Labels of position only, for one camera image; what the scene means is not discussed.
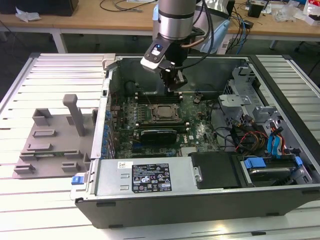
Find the motherboard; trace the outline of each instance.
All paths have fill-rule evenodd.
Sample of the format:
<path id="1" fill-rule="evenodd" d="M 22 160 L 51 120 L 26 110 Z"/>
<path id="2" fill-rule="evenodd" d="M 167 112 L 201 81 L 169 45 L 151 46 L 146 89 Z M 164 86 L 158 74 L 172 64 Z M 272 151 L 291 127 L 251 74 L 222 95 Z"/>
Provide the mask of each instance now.
<path id="1" fill-rule="evenodd" d="M 112 96 L 116 159 L 186 157 L 219 150 L 209 120 L 210 105 L 195 93 Z"/>

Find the plastic bag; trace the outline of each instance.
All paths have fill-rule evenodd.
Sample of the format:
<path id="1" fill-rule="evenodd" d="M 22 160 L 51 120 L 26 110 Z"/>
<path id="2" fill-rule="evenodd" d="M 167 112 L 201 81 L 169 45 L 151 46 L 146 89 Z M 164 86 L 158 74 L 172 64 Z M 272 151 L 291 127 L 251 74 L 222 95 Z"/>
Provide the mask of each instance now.
<path id="1" fill-rule="evenodd" d="M 298 8 L 288 3 L 287 5 L 284 5 L 283 8 L 273 11 L 272 16 L 277 22 L 295 22 L 296 19 L 294 18 L 294 15 L 297 13 L 297 11 Z"/>
<path id="2" fill-rule="evenodd" d="M 307 14 L 319 17 L 320 16 L 320 2 L 318 2 L 316 0 L 308 0 Z"/>
<path id="3" fill-rule="evenodd" d="M 15 9 L 16 9 L 15 16 L 26 23 L 29 21 L 36 21 L 41 19 L 41 17 L 39 16 L 39 13 L 37 12 L 25 12 L 25 11 L 19 10 L 18 8 L 15 8 Z"/>

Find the power supply label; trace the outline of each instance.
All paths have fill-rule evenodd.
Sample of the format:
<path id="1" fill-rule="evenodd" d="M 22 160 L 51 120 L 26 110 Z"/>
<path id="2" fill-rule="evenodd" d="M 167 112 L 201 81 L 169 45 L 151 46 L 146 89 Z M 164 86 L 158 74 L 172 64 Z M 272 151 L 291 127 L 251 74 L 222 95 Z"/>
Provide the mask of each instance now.
<path id="1" fill-rule="evenodd" d="M 169 164 L 132 165 L 132 191 L 135 194 L 172 191 Z"/>

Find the floor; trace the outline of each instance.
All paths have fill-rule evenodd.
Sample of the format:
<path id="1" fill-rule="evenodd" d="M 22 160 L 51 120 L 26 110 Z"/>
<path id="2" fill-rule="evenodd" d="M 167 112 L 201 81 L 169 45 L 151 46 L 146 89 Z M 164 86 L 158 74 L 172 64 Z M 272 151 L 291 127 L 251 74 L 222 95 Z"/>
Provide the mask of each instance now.
<path id="1" fill-rule="evenodd" d="M 30 53 L 56 53 L 57 49 L 46 33 L 11 33 L 6 42 L 0 42 L 0 100 L 19 74 Z M 150 36 L 121 35 L 79 35 L 65 34 L 65 42 L 69 53 L 130 53 L 142 54 L 149 47 Z M 313 65 L 320 60 L 320 45 L 307 42 L 295 48 L 297 41 L 280 41 L 275 50 L 270 50 L 269 40 L 248 40 L 241 54 L 259 55 L 290 55 L 294 61 L 308 74 Z M 320 84 L 320 64 L 310 75 L 311 79 Z"/>

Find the cpu socket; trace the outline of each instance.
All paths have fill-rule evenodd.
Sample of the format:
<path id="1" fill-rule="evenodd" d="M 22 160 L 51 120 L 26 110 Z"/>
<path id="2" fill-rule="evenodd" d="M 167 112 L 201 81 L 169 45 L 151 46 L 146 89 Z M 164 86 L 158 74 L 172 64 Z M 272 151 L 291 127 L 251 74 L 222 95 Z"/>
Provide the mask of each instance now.
<path id="1" fill-rule="evenodd" d="M 149 107 L 152 114 L 153 123 L 179 123 L 178 108 L 176 104 L 153 104 Z"/>

